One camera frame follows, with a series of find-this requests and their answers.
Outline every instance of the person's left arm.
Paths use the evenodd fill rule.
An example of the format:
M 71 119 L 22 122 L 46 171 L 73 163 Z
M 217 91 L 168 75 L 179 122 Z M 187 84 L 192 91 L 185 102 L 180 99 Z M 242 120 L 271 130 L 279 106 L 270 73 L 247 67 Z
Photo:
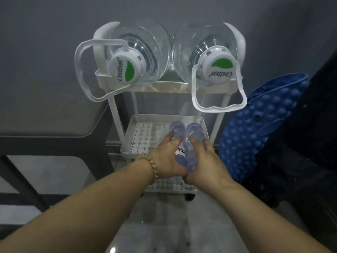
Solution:
M 150 153 L 161 179 L 187 175 L 174 159 L 182 138 L 172 137 Z M 136 160 L 34 218 L 0 242 L 0 252 L 104 252 L 153 178 L 151 164 Z

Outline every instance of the forearm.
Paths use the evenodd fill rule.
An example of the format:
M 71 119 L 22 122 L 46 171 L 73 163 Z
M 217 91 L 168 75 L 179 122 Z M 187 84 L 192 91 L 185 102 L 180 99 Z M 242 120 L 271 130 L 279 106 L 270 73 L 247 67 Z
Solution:
M 226 210 L 251 253 L 330 252 L 237 183 L 223 184 L 211 196 Z
M 133 162 L 30 221 L 0 251 L 104 252 L 152 179 L 148 161 Z

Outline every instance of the hand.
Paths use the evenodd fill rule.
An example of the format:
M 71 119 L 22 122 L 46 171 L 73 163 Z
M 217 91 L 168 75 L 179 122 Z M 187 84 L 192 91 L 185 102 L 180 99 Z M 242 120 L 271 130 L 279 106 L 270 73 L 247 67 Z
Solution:
M 215 153 L 211 141 L 204 139 L 204 146 L 196 139 L 189 137 L 196 153 L 196 169 L 184 180 L 201 191 L 212 195 L 223 185 L 235 184 L 225 165 Z
M 149 154 L 158 167 L 160 179 L 186 176 L 188 173 L 188 170 L 184 166 L 178 164 L 175 160 L 176 149 L 183 141 L 183 136 L 179 139 L 172 140 L 173 136 L 174 131 L 171 131 L 166 135 L 158 147 Z

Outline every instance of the blue textured mat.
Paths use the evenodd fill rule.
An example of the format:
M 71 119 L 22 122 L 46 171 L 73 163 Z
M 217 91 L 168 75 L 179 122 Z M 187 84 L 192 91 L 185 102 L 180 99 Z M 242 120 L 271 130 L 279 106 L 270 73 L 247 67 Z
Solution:
M 249 95 L 247 106 L 234 115 L 220 140 L 220 159 L 235 181 L 241 183 L 255 170 L 255 154 L 292 113 L 308 85 L 307 74 L 286 74 L 267 81 Z

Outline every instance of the person's right hand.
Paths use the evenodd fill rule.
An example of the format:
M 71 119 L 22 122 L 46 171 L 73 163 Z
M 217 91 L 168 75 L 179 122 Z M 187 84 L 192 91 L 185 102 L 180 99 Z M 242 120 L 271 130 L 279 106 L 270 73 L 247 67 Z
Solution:
M 222 186 L 236 184 L 215 153 L 210 140 L 204 139 L 205 148 L 198 140 L 192 137 L 189 137 L 189 140 L 196 153 L 196 169 L 184 178 L 187 184 L 196 186 L 209 195 Z

